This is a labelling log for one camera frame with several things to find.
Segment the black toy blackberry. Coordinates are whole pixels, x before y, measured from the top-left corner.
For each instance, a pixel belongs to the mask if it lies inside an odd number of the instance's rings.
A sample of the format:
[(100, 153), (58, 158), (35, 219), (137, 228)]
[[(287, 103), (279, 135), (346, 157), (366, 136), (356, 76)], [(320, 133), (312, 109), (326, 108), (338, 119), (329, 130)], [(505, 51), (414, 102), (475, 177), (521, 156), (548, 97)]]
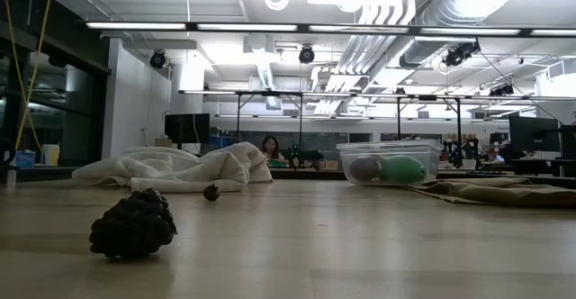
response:
[(167, 199), (156, 189), (134, 191), (91, 225), (90, 251), (137, 259), (156, 253), (177, 234)]

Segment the blue box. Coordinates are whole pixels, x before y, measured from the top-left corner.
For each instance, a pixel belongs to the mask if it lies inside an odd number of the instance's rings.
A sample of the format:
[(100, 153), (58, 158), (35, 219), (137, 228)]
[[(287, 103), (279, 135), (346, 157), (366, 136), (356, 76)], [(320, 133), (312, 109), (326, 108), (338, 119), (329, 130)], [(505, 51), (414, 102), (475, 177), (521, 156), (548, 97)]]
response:
[(34, 151), (17, 151), (14, 164), (20, 169), (34, 169), (36, 154)]

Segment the black computer monitor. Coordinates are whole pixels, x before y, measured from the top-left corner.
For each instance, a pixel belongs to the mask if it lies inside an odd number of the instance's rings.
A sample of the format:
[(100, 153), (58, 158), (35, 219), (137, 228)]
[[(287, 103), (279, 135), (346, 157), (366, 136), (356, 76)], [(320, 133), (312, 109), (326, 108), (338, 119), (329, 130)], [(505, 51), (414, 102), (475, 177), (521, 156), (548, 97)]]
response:
[(184, 144), (207, 144), (210, 138), (208, 113), (167, 114), (164, 134), (179, 150)]
[(508, 118), (512, 147), (523, 151), (560, 151), (559, 125), (554, 119)]

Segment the brown toy kiwi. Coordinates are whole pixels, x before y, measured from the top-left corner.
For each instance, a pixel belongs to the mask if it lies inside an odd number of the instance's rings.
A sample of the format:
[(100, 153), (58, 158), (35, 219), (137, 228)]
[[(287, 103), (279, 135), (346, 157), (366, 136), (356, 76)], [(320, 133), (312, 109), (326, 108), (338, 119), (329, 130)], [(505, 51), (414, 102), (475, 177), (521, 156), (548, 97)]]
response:
[(370, 181), (378, 176), (379, 162), (373, 157), (357, 157), (349, 164), (349, 173), (357, 181)]

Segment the black aluminium rig frame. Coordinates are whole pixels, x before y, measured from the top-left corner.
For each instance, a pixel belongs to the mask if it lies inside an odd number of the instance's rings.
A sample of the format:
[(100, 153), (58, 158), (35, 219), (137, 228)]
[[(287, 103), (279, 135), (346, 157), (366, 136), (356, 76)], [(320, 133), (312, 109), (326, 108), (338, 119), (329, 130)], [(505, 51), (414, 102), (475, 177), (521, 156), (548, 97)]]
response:
[(513, 28), (485, 26), (416, 26), (388, 24), (308, 24), (308, 23), (156, 23), (87, 22), (88, 28), (122, 32), (262, 32), (328, 35), (382, 35), (465, 38), (576, 39), (576, 28)]

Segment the white checked kitchen towel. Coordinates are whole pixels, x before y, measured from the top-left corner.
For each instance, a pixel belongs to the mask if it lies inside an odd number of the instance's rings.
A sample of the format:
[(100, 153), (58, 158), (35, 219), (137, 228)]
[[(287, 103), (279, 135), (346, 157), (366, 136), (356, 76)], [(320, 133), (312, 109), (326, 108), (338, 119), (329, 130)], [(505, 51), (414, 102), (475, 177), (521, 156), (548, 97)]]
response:
[(251, 183), (273, 181), (265, 155), (249, 142), (201, 157), (167, 147), (128, 148), (118, 157), (74, 170), (71, 177), (93, 186), (153, 188), (162, 194), (201, 193), (210, 185), (220, 192), (239, 192)]

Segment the person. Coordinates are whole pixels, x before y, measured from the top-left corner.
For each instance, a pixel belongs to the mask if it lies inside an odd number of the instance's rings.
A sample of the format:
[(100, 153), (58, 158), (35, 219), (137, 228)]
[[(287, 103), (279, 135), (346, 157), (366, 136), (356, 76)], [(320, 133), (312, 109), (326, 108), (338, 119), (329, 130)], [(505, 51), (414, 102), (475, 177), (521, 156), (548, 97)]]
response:
[(266, 136), (263, 139), (260, 151), (267, 159), (284, 159), (279, 149), (278, 140), (274, 136)]

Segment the black background rig frame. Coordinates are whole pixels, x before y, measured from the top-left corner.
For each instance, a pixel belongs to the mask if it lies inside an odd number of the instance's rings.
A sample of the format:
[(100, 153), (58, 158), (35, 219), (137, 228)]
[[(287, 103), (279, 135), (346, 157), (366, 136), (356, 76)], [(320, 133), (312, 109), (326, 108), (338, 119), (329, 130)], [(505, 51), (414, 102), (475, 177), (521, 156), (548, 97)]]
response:
[(233, 92), (237, 100), (237, 114), (236, 114), (236, 134), (239, 136), (239, 128), (240, 128), (240, 113), (243, 104), (241, 103), (243, 95), (249, 95), (249, 99), (252, 99), (253, 96), (288, 96), (291, 98), (292, 96), (298, 97), (300, 99), (299, 103), (296, 103), (296, 107), (299, 109), (299, 114), (294, 116), (289, 116), (289, 119), (297, 119), (299, 122), (299, 138), (301, 140), (302, 135), (302, 121), (303, 121), (303, 101), (304, 98), (309, 97), (327, 97), (327, 98), (336, 98), (338, 100), (343, 99), (347, 100), (348, 98), (353, 97), (364, 97), (364, 98), (371, 98), (373, 100), (380, 100), (380, 99), (391, 99), (392, 102), (396, 105), (396, 123), (397, 123), (397, 139), (401, 139), (401, 101), (403, 99), (406, 100), (416, 100), (420, 102), (435, 102), (435, 101), (448, 101), (454, 100), (456, 103), (456, 108), (454, 109), (456, 113), (456, 125), (457, 125), (457, 134), (461, 135), (461, 128), (462, 128), (462, 115), (461, 115), (461, 105), (463, 99), (471, 99), (470, 96), (466, 95), (402, 95), (402, 94), (358, 94), (358, 93), (327, 93), (327, 92), (291, 92), (291, 91), (274, 91), (274, 90), (257, 90), (257, 91), (235, 91)]

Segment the white and yellow container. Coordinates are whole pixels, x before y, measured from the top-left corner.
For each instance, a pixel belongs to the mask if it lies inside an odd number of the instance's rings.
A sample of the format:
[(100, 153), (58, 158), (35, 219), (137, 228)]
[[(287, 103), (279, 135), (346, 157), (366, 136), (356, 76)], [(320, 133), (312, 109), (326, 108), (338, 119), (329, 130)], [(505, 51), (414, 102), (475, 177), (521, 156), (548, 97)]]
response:
[(60, 146), (58, 144), (42, 145), (42, 164), (54, 167), (59, 163)]

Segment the green toy mango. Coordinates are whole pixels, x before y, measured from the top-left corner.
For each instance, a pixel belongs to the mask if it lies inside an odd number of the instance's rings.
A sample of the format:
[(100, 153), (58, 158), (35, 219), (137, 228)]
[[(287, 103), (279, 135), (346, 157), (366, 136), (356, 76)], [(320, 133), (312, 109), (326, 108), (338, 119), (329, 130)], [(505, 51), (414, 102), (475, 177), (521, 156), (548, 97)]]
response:
[(410, 156), (397, 155), (381, 161), (379, 178), (387, 183), (409, 185), (421, 182), (427, 174), (424, 164)]

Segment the clear plastic tupperware container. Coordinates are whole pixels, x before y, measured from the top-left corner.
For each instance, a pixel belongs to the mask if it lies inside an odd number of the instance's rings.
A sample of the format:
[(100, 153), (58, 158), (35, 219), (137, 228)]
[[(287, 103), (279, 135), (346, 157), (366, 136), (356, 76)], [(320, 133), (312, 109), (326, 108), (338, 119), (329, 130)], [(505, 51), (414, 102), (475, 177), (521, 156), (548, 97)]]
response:
[[(379, 142), (342, 143), (337, 145), (346, 179), (358, 186), (420, 186), (437, 177), (441, 146), (435, 140), (388, 140)], [(421, 161), (426, 167), (426, 177), (418, 183), (397, 185), (379, 178), (381, 161), (386, 157), (405, 155)], [(357, 181), (349, 173), (349, 164), (357, 157), (373, 157), (379, 162), (378, 176), (370, 181)]]

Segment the tan cloth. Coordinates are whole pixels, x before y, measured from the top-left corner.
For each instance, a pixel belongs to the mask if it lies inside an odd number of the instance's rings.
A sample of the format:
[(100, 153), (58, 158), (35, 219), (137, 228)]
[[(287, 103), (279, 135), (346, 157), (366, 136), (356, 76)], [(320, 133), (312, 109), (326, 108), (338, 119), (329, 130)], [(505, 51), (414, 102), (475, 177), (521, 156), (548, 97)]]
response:
[(440, 179), (407, 189), (453, 204), (576, 209), (576, 189), (520, 177)]

